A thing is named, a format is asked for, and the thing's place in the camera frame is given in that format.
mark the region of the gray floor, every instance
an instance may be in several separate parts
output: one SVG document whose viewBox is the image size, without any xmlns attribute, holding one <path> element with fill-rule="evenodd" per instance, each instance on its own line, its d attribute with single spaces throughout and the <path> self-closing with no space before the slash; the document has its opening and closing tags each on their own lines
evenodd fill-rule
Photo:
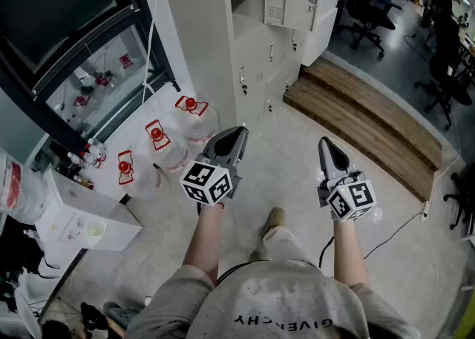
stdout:
<svg viewBox="0 0 475 339">
<path fill-rule="evenodd" d="M 224 211 L 220 273 L 246 261 L 259 243 L 259 231 L 270 208 L 276 205 L 286 210 L 286 226 L 309 258 L 318 263 L 322 248 L 333 234 L 330 212 L 319 207 L 316 196 L 320 175 L 317 145 L 322 136 L 334 137 L 281 103 L 250 127 L 246 153 L 239 165 L 243 181 Z M 367 254 L 420 212 L 422 205 L 372 161 L 343 144 L 358 168 L 373 181 L 382 211 L 381 220 L 366 216 L 356 223 L 362 251 Z M 436 269 L 419 218 L 366 260 L 372 287 L 416 326 L 423 338 L 434 338 L 442 327 L 457 299 L 463 271 L 473 256 L 471 245 L 459 241 L 461 228 L 448 229 L 456 211 L 456 203 L 442 201 L 445 192 L 453 191 L 449 174 L 435 182 L 425 221 Z M 101 306 L 107 300 L 115 300 L 123 306 L 139 306 L 180 267 L 197 222 L 196 205 L 185 198 L 176 179 L 171 179 L 168 186 L 149 203 L 129 202 L 128 207 L 145 229 L 122 252 L 88 252 L 84 263 L 60 291 L 67 302 Z M 332 267 L 330 248 L 322 271 L 330 277 Z M 54 306 L 51 310 L 60 309 Z M 53 312 L 47 317 L 61 318 Z M 77 320 L 70 323 L 75 326 Z"/>
<path fill-rule="evenodd" d="M 452 114 L 457 129 L 452 126 L 448 132 L 445 131 L 447 121 L 439 105 L 429 114 L 424 112 L 424 107 L 433 101 L 433 97 L 429 96 L 422 88 L 415 89 L 413 85 L 416 81 L 428 83 L 430 80 L 428 60 L 432 53 L 424 46 L 427 30 L 421 29 L 415 39 L 411 38 L 419 29 L 421 21 L 421 16 L 416 12 L 418 7 L 412 2 L 406 4 L 401 1 L 401 3 L 404 5 L 403 10 L 393 8 L 388 13 L 396 29 L 388 30 L 377 27 L 374 30 L 381 36 L 381 45 L 384 48 L 383 59 L 378 57 L 379 49 L 367 39 L 363 39 L 358 49 L 353 50 L 350 47 L 353 36 L 348 30 L 341 33 L 334 32 L 328 50 L 370 74 L 400 95 L 444 134 L 455 149 L 459 147 L 456 138 L 457 130 L 462 158 L 466 163 L 475 162 L 475 103 L 467 107 L 452 101 Z M 353 25 L 354 21 L 344 10 L 340 24 Z M 473 85 L 469 87 L 468 92 L 472 100 L 475 101 Z"/>
</svg>

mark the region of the office chair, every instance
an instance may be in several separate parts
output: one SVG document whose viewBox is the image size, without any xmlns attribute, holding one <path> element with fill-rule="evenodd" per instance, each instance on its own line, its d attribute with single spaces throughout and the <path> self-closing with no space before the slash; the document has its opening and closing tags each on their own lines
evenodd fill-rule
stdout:
<svg viewBox="0 0 475 339">
<path fill-rule="evenodd" d="M 359 42 L 366 37 L 380 50 L 379 57 L 382 58 L 384 57 L 384 49 L 380 45 L 381 37 L 370 32 L 370 30 L 375 29 L 379 25 L 391 30 L 395 30 L 396 27 L 383 10 L 370 5 L 370 1 L 371 0 L 348 0 L 348 13 L 353 19 L 359 20 L 363 26 L 356 23 L 353 23 L 353 26 L 339 25 L 336 30 L 339 33 L 342 30 L 359 33 L 359 37 L 351 44 L 352 49 L 357 49 Z"/>
<path fill-rule="evenodd" d="M 451 175 L 453 183 L 458 191 L 458 194 L 446 194 L 444 195 L 444 201 L 447 202 L 449 198 L 459 202 L 459 210 L 457 211 L 457 218 L 454 224 L 451 224 L 451 230 L 457 227 L 462 216 L 462 212 L 465 211 L 465 217 L 463 223 L 466 223 L 470 215 L 474 213 L 474 194 L 472 192 L 473 181 L 475 180 L 475 165 L 472 164 L 468 169 L 467 180 L 462 183 L 459 176 L 456 173 Z"/>
<path fill-rule="evenodd" d="M 424 108 L 425 113 L 430 113 L 433 108 L 440 104 L 447 118 L 445 130 L 451 129 L 451 99 L 454 98 L 462 105 L 471 105 L 472 101 L 466 88 L 454 76 L 457 66 L 457 54 L 459 51 L 458 25 L 450 16 L 439 17 L 436 22 L 437 51 L 429 61 L 432 80 L 429 85 L 416 82 L 414 87 L 422 86 L 429 94 L 435 96 L 432 104 Z M 453 75 L 448 75 L 449 66 L 453 68 Z"/>
</svg>

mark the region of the gray t-shirt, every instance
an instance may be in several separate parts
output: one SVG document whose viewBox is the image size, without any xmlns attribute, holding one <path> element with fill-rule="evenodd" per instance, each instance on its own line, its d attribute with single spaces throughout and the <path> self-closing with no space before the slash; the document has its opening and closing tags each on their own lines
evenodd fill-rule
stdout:
<svg viewBox="0 0 475 339">
<path fill-rule="evenodd" d="M 385 338 L 420 338 L 368 286 L 350 289 L 308 263 L 273 260 L 243 266 L 216 288 L 201 270 L 182 266 L 125 338 L 368 339 L 381 331 Z"/>
</svg>

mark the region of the wooden step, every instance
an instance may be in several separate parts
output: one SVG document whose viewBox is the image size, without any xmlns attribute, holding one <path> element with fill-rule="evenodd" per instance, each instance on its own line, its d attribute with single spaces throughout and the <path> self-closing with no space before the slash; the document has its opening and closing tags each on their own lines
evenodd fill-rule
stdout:
<svg viewBox="0 0 475 339">
<path fill-rule="evenodd" d="M 353 103 L 303 77 L 284 94 L 284 101 L 369 157 L 421 202 L 430 199 L 433 171 Z"/>
<path fill-rule="evenodd" d="M 442 146 L 413 117 L 375 88 L 326 59 L 304 68 L 304 77 L 338 95 L 409 148 L 429 169 L 440 169 Z"/>
</svg>

